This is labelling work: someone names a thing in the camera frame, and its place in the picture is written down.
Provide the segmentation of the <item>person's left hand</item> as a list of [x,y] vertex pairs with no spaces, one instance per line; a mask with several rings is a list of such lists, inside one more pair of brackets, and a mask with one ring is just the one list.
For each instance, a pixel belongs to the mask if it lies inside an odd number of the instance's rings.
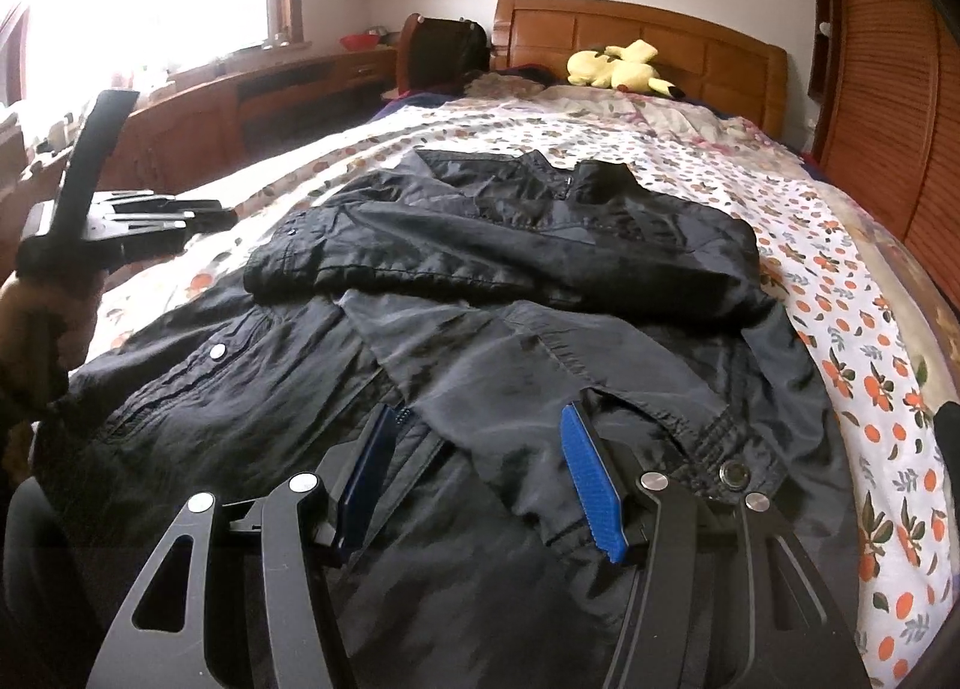
[[93,340],[106,274],[73,288],[10,275],[2,285],[2,429],[36,421]]

